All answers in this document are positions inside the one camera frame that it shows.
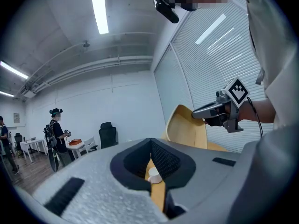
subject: pants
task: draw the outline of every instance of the pants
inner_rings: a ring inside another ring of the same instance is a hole
[[[75,157],[74,157],[73,152],[72,152],[71,150],[69,150],[68,152],[69,152],[69,155],[70,155],[70,157],[71,157],[71,161],[72,161],[72,162],[75,161],[76,159],[75,159]]]
[[[11,156],[9,146],[4,146],[4,151],[6,153],[6,157],[7,157],[8,161],[10,162],[11,166],[13,167],[13,170],[17,170],[17,166],[13,160],[13,157]]]
[[[71,163],[71,157],[68,152],[61,153],[61,154],[59,152],[56,152],[56,154],[58,155],[58,157],[64,167]]]
[[[12,144],[9,145],[9,148],[10,148],[11,152],[13,152],[13,154],[16,156],[17,154],[16,154],[15,149]]]

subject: white chair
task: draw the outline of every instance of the white chair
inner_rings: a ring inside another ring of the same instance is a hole
[[[85,143],[85,149],[87,153],[97,150],[97,145],[95,144],[94,137],[86,140],[84,143]]]

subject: office chair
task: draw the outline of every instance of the office chair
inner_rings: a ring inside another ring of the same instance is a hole
[[[23,151],[22,151],[21,145],[20,145],[20,142],[23,141],[23,136],[20,133],[16,133],[14,140],[15,140],[17,151],[21,151],[21,153],[18,155],[18,157],[20,157],[21,155],[23,155]]]
[[[101,138],[101,148],[111,147],[118,144],[118,142],[116,142],[116,128],[112,127],[111,122],[101,124],[99,135]]]

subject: black rubber strip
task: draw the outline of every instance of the black rubber strip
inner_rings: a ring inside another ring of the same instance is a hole
[[[44,207],[60,217],[84,182],[83,179],[72,177]]]
[[[229,159],[223,159],[223,158],[214,158],[213,161],[227,165],[227,166],[231,166],[231,167],[233,167],[236,163],[236,161],[229,160]]]

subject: black foam insert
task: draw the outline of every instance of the black foam insert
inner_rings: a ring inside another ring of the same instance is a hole
[[[151,142],[151,158],[162,179],[167,178],[181,166],[181,160],[166,149]]]
[[[190,156],[156,139],[145,139],[114,156],[110,170],[115,179],[128,189],[151,192],[150,183],[144,180],[151,158],[167,189],[184,187],[196,169]]]
[[[150,139],[118,153],[110,162],[110,170],[116,180],[128,189],[151,192],[150,182],[144,180],[150,161]]]

